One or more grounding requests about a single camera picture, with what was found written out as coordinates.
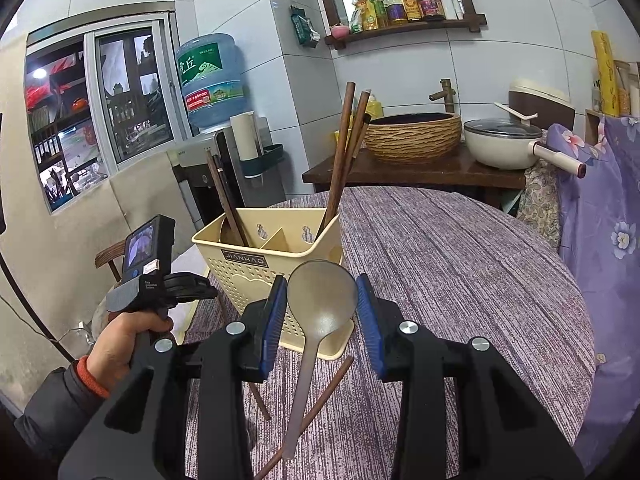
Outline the left forearm dark sleeve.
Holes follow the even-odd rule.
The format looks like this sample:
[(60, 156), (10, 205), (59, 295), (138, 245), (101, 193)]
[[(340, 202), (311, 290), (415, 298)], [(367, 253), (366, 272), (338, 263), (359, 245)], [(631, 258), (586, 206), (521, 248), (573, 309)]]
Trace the left forearm dark sleeve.
[(51, 372), (14, 428), (35, 456), (58, 465), (108, 397), (87, 367), (88, 356)]

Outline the left hand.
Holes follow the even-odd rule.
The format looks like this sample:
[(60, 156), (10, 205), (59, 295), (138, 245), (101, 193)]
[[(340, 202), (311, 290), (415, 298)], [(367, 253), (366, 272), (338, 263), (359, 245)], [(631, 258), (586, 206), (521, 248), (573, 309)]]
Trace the left hand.
[(154, 312), (134, 312), (117, 315), (108, 323), (86, 359), (86, 369), (96, 383), (111, 391), (129, 370), (138, 335), (148, 332), (167, 333), (171, 318), (161, 318)]

